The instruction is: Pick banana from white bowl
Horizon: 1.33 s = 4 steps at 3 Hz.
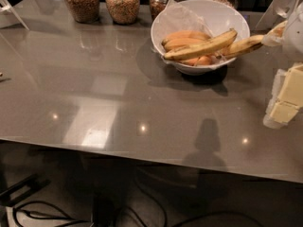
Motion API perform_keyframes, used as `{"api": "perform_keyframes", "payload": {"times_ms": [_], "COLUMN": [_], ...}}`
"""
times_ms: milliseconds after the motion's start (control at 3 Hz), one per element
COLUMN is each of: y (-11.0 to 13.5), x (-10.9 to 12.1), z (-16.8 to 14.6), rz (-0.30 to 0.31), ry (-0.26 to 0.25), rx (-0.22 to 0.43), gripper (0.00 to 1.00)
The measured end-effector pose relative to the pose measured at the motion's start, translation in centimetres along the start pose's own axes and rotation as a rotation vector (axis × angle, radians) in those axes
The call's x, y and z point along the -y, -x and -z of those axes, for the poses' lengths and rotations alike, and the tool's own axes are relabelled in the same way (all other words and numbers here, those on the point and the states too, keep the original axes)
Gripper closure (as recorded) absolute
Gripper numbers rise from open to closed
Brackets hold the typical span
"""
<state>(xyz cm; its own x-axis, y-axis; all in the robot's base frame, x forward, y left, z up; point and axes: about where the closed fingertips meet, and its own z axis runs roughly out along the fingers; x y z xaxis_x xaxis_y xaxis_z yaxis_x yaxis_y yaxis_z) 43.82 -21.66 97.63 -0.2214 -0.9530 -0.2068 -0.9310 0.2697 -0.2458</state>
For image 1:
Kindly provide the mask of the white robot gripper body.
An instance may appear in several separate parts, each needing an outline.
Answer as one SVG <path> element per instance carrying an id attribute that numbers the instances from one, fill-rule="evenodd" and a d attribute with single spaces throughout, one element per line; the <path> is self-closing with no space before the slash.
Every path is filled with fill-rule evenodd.
<path id="1" fill-rule="evenodd" d="M 303 61 L 303 2 L 288 19 L 283 32 L 282 50 L 293 61 Z"/>

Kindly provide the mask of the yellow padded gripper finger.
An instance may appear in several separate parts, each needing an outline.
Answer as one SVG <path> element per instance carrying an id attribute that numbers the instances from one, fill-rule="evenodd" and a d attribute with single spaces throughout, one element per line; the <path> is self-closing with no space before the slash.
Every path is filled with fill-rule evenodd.
<path id="1" fill-rule="evenodd" d="M 296 62 L 287 71 L 277 70 L 263 125 L 271 129 L 281 129 L 287 126 L 302 108 L 303 63 Z"/>
<path id="2" fill-rule="evenodd" d="M 283 32 L 287 25 L 286 21 L 283 21 L 272 28 L 267 34 L 264 35 L 261 43 L 266 46 L 279 46 L 283 44 Z"/>

